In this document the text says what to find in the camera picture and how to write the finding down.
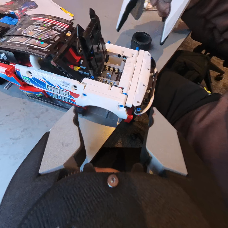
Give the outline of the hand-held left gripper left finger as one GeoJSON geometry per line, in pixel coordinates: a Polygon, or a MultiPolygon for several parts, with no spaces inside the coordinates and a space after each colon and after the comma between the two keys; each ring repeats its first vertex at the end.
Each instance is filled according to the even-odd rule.
{"type": "Polygon", "coordinates": [[[62,169],[79,170],[86,159],[78,113],[71,107],[50,129],[39,174],[62,169]]]}

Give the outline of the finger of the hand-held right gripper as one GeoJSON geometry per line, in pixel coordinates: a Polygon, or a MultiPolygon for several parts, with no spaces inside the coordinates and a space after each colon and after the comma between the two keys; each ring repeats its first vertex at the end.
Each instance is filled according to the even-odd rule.
{"type": "Polygon", "coordinates": [[[169,14],[164,20],[160,45],[164,44],[167,37],[172,32],[176,22],[189,5],[190,0],[165,0],[164,2],[169,3],[169,14]]]}
{"type": "Polygon", "coordinates": [[[129,14],[131,14],[135,20],[138,20],[144,8],[144,0],[124,0],[121,6],[121,11],[118,17],[116,31],[119,32],[129,14]]]}

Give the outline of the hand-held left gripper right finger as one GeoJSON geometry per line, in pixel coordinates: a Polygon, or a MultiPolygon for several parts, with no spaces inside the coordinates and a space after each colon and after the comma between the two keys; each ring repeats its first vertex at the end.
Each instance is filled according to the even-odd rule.
{"type": "Polygon", "coordinates": [[[155,107],[150,110],[140,160],[149,174],[188,174],[177,130],[155,107]]]}

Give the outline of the black rubber tyre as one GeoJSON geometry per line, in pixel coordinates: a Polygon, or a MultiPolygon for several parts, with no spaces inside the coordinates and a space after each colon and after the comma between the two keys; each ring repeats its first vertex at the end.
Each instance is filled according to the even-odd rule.
{"type": "Polygon", "coordinates": [[[151,42],[152,38],[149,34],[139,31],[133,34],[130,47],[134,50],[138,47],[140,50],[148,51],[151,42]]]}

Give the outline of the toy brick race car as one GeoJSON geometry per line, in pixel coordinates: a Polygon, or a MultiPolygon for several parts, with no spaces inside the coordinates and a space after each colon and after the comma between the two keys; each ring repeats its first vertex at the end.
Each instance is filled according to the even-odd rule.
{"type": "Polygon", "coordinates": [[[29,97],[103,108],[125,122],[152,106],[156,63],[148,51],[105,42],[99,17],[80,25],[51,15],[0,13],[0,78],[29,97]]]}

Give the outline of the grey desk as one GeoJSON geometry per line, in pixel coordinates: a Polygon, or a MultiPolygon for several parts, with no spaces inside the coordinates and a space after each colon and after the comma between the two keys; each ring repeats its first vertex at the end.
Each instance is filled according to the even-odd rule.
{"type": "MultiPolygon", "coordinates": [[[[100,18],[102,36],[112,44],[129,48],[135,32],[148,33],[152,37],[153,45],[150,53],[158,70],[162,69],[190,32],[186,25],[180,22],[160,46],[163,23],[155,11],[144,11],[138,20],[129,15],[121,30],[117,32],[116,24],[122,0],[54,2],[74,14],[74,25],[80,24],[83,28],[86,28],[90,21],[89,8],[95,10],[100,18]]],[[[3,89],[3,85],[0,86],[0,201],[20,164],[64,112],[29,99],[16,85],[12,85],[9,90],[3,89]]]]}

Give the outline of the person's right hand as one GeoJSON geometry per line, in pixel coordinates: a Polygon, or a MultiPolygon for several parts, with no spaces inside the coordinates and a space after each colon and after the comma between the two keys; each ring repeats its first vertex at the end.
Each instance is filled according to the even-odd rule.
{"type": "Polygon", "coordinates": [[[151,0],[151,5],[157,8],[158,15],[165,18],[169,15],[171,0],[151,0]]]}

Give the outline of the black backpack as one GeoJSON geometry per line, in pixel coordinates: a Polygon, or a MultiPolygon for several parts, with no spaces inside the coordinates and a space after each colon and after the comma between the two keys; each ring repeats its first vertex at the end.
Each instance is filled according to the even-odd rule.
{"type": "Polygon", "coordinates": [[[167,63],[166,67],[184,78],[200,85],[205,82],[204,88],[208,93],[213,93],[210,76],[211,60],[207,55],[178,50],[167,63]]]}

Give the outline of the open instruction booklet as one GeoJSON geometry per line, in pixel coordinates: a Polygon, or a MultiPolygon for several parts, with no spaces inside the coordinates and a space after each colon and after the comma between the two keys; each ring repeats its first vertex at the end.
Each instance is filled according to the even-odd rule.
{"type": "Polygon", "coordinates": [[[18,18],[26,15],[44,14],[69,21],[72,21],[74,16],[51,0],[1,0],[0,12],[7,15],[14,12],[18,18]]]}

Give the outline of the black office chair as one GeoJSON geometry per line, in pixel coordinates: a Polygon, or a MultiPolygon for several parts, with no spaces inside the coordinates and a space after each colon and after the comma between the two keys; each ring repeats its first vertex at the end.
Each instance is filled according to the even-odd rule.
{"type": "Polygon", "coordinates": [[[216,81],[220,81],[223,79],[223,75],[225,74],[225,72],[219,68],[217,65],[215,65],[211,59],[212,57],[217,57],[219,59],[224,59],[224,57],[222,55],[220,55],[219,53],[217,53],[217,51],[209,48],[208,46],[204,45],[204,44],[200,44],[198,46],[196,46],[194,49],[193,49],[193,52],[196,52],[196,53],[202,53],[204,50],[204,55],[208,56],[210,58],[210,63],[209,63],[209,70],[212,70],[216,73],[218,73],[218,75],[216,75],[215,77],[215,80],[216,81]]]}

